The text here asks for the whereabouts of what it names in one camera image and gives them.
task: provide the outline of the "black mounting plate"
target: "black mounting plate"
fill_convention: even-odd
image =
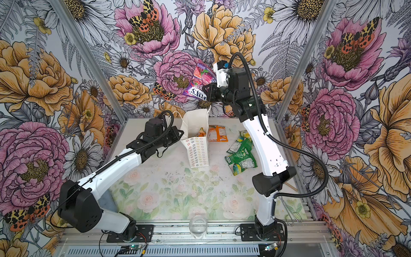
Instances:
[[[250,242],[250,241],[281,241],[284,242],[285,234],[281,224],[275,223],[272,232],[269,233],[267,240],[261,240],[257,236],[257,232],[255,229],[254,224],[240,224],[240,233],[241,233],[241,241],[243,242]]]
[[[154,225],[136,225],[136,229],[137,229],[137,232],[140,232],[145,236],[147,243],[151,242],[151,236],[153,234]],[[107,236],[107,242],[108,243],[124,243],[125,240],[122,234],[109,232],[109,235]],[[137,235],[137,237],[133,241],[130,241],[130,243],[144,243],[144,242],[145,242],[144,238],[139,235]]]

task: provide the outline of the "gift bag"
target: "gift bag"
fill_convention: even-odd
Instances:
[[[208,141],[205,137],[196,137],[201,128],[208,133],[207,109],[188,111],[184,114],[180,130],[184,131],[180,142],[187,148],[191,168],[208,166]]]

